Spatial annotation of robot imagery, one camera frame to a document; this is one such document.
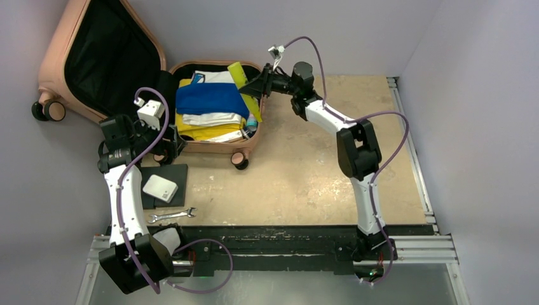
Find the yellow cloth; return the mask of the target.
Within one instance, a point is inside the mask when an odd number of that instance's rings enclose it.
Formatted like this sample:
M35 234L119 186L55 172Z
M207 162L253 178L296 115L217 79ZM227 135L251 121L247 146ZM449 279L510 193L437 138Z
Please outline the yellow cloth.
M212 137L224 135L229 132L234 132L241 130L245 123L241 124L225 124L225 125L218 125L218 126L193 126L193 125L185 125L181 122L182 116L178 115L176 113L175 109L175 125L177 126L177 129L179 131L179 134L183 137L187 137L191 140L207 140Z

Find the yellow green tube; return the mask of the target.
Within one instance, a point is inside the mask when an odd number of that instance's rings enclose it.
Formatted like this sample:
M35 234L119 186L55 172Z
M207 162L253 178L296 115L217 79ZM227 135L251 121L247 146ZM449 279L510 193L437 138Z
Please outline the yellow green tube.
M232 77L236 87L238 88L238 90L240 88L243 88L248 83L247 76L246 76L240 62L232 63L231 65L227 66L227 69L228 69L229 73L231 74L231 77ZM254 97L251 97L250 95L244 94L244 93L241 93L240 95L241 95L247 109L254 116L254 118L257 120L257 122L258 123L262 122L263 119L262 119L262 116L261 116L261 111L260 111L257 99L255 99Z

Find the white teal spray bottle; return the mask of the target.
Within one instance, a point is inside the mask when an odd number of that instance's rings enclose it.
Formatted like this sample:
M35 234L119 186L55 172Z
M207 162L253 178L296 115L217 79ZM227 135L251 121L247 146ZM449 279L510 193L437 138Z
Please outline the white teal spray bottle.
M243 127L245 137L248 139L252 138L257 131L257 126L258 121L256 120L255 116L253 114L249 114L245 126Z

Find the blue cloth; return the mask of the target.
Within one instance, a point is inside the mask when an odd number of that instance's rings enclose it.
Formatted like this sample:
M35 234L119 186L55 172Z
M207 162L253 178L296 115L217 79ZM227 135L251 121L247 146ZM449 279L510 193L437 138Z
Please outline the blue cloth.
M245 119L250 113L234 83L195 83L180 87L175 96L175 109L178 114L225 112Z

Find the white shirt blue print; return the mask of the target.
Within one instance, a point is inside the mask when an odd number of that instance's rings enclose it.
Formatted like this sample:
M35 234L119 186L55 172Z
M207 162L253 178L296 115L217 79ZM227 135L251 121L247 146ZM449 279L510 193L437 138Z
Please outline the white shirt blue print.
M234 81L231 77L231 74L228 71L224 71L224 72L195 71L190 79L181 81L180 87L195 84L195 83L234 83ZM193 126L218 126L218 125L225 125L225 124L241 124L246 121L246 119L241 117L239 114L225 113L225 112L213 112L213 113L202 114L202 115L194 115L194 114L178 114L178 115L182 116L182 118L180 119L182 123L184 123L185 125L193 125Z

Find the pink suitcase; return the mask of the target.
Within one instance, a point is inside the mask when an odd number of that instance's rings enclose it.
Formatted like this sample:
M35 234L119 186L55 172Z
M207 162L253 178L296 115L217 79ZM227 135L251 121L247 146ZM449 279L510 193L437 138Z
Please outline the pink suitcase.
M174 110L182 79L228 65L195 60L167 69L161 44L127 1L69 1L41 64L31 113L39 121L62 121L67 110L94 122L117 114L135 120L139 88L154 88Z

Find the silver toothpaste box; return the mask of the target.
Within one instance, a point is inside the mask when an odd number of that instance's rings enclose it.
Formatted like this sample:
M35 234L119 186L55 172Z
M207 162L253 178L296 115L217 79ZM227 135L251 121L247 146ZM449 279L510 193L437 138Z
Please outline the silver toothpaste box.
M234 142L237 140L244 139L243 132L241 130L229 132L224 135L212 137L210 139L205 140L205 142L213 142L213 143L227 143L227 142Z

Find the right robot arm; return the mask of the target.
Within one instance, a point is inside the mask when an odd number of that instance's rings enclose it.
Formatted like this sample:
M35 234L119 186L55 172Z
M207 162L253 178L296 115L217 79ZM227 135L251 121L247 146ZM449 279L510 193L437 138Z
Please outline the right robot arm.
M296 63L291 75L266 64L239 92L254 98L271 93L289 95L297 116L334 137L338 165L351 182L357 209L358 241L352 256L395 259L396 249L386 231L379 204L376 179L382 155L374 126L367 119L348 122L347 117L324 103L314 89L314 80L313 68L307 62Z

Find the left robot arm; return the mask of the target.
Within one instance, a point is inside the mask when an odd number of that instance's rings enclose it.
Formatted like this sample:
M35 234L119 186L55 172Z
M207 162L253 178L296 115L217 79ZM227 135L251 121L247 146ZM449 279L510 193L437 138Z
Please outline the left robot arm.
M175 228L150 233L142 206L142 174L135 162L150 140L138 140L132 119L115 115L102 120L98 169L111 202L109 246L99 252L100 267L124 293L146 286L160 293L160 281L172 276L172 259L189 253L189 242Z

